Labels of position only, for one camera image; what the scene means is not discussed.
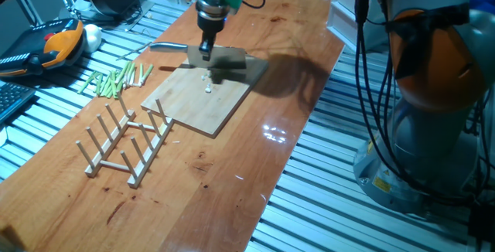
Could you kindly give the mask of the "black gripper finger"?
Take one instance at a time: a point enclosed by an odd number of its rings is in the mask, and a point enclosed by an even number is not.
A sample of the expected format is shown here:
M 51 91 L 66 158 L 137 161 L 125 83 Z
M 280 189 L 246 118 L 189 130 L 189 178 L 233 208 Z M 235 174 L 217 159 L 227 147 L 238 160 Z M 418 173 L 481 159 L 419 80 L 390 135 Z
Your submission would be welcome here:
M 199 45 L 199 52 L 205 61 L 210 61 L 211 53 L 215 43 L 215 36 L 203 35 Z

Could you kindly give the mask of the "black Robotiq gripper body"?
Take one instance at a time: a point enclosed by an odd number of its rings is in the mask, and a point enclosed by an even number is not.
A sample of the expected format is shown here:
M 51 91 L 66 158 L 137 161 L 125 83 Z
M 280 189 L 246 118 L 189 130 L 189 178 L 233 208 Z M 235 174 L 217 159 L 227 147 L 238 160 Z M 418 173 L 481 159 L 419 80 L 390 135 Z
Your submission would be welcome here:
M 204 11 L 198 11 L 197 25 L 202 30 L 202 37 L 215 37 L 224 29 L 226 18 L 226 15 L 210 15 Z

